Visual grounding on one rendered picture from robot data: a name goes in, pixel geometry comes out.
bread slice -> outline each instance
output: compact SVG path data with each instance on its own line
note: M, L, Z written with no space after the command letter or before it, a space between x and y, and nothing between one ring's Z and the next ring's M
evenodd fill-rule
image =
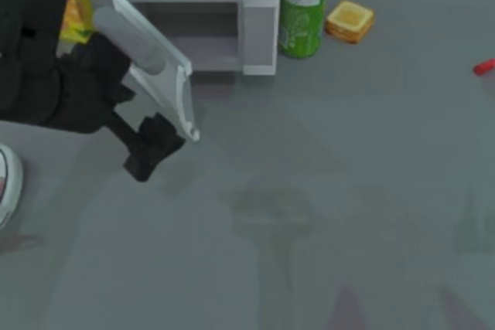
M373 24L371 9L344 0L327 17L325 30L345 42L358 43Z

label on can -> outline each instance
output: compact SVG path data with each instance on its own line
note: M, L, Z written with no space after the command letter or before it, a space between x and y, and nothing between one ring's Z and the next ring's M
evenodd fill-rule
M326 0L282 0L278 44L287 56L305 58L319 48Z

red object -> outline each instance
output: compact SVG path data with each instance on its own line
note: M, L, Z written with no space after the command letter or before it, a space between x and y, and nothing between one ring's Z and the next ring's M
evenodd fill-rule
M495 59L487 60L474 67L474 73L478 76L484 75L488 71L495 69Z

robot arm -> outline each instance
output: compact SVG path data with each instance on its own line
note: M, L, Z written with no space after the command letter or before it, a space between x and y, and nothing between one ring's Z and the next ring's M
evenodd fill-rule
M131 65L129 56L150 74L164 66L110 10L95 18L109 37L97 32L87 45L77 45L70 55L56 58L66 3L0 0L0 121L81 134L109 128L130 152L126 169L144 182L185 141L160 114L147 117L135 132L115 108L134 97L121 84ZM130 37L116 37L109 27L112 22Z

drawer front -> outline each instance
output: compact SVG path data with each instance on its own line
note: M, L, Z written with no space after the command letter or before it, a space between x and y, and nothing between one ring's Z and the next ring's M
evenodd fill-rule
M280 0L243 0L240 55L246 75L275 75Z

